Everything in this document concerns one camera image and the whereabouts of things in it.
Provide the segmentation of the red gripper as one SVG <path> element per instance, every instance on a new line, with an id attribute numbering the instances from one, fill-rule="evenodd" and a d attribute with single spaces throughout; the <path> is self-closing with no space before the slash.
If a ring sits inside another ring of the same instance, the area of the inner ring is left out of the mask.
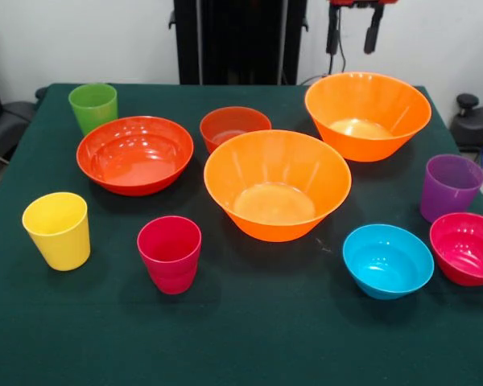
<path id="1" fill-rule="evenodd" d="M 372 16 L 370 26 L 366 32 L 365 45 L 364 45 L 364 53 L 367 55 L 372 54 L 375 51 L 376 43 L 378 40 L 379 27 L 384 13 L 383 6 L 376 6 L 380 3 L 380 1 L 379 0 L 330 0 L 329 3 L 331 6 L 334 6 L 334 7 L 330 7 L 329 13 L 328 13 L 328 36 L 327 36 L 326 52 L 329 55 L 335 55 L 337 53 L 337 49 L 339 46 L 339 35 L 340 35 L 340 31 L 339 31 L 340 8 L 339 7 L 366 8 L 366 7 L 374 6 L 374 14 Z"/>

